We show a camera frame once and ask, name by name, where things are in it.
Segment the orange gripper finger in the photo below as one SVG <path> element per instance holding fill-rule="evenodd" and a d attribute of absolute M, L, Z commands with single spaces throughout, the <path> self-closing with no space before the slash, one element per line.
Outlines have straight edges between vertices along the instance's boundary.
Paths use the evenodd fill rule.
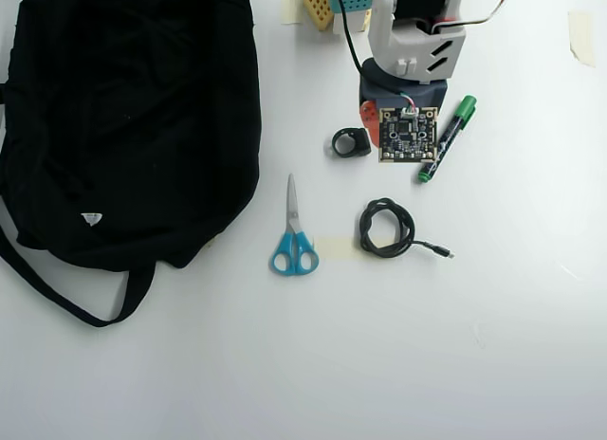
<path fill-rule="evenodd" d="M 375 101 L 365 101 L 359 108 L 359 115 L 364 128 L 369 134 L 371 143 L 379 145 L 379 119 Z"/>

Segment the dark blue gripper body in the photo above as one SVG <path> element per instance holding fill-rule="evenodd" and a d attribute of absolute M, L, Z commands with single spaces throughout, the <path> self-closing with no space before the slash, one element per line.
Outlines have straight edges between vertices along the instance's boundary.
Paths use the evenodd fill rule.
<path fill-rule="evenodd" d="M 416 107 L 441 108 L 448 90 L 446 80 L 429 84 L 404 80 L 383 71 L 373 58 L 361 66 L 363 75 L 359 81 L 359 104 L 375 101 L 377 107 L 403 107 L 404 96 L 410 97 Z"/>

